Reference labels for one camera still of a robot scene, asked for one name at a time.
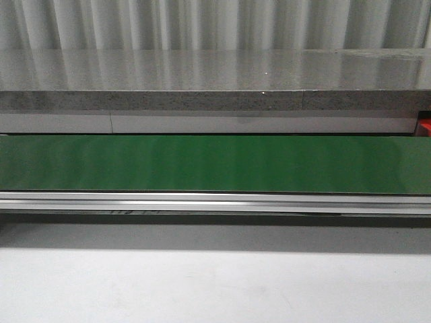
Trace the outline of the white panel under ledge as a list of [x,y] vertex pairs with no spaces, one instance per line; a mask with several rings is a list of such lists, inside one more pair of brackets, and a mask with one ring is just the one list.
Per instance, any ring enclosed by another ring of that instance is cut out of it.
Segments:
[[3,113],[1,133],[413,133],[417,113],[385,111]]

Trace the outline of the red plastic tray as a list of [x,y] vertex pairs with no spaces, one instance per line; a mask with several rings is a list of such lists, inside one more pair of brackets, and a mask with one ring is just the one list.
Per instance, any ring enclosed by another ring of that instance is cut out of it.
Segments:
[[431,137],[431,118],[419,119],[417,133],[422,137]]

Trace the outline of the green conveyor belt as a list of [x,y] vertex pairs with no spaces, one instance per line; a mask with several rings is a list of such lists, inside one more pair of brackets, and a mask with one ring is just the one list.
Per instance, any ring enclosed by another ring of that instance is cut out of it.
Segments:
[[430,139],[4,135],[1,188],[430,194]]

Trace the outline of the grey stone counter ledge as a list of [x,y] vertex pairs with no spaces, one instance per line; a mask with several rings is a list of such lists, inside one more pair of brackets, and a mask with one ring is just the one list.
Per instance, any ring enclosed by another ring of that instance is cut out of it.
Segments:
[[1,52],[4,113],[429,109],[429,50]]

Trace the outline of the aluminium conveyor frame rail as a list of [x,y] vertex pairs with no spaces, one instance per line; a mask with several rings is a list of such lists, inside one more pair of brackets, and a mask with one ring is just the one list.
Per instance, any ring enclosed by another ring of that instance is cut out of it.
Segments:
[[2,192],[5,210],[200,211],[430,215],[430,197],[196,192]]

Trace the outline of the white pleated curtain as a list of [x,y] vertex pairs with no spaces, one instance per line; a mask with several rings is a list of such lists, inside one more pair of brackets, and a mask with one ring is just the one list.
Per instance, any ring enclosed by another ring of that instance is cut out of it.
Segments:
[[2,1],[1,48],[428,48],[429,1]]

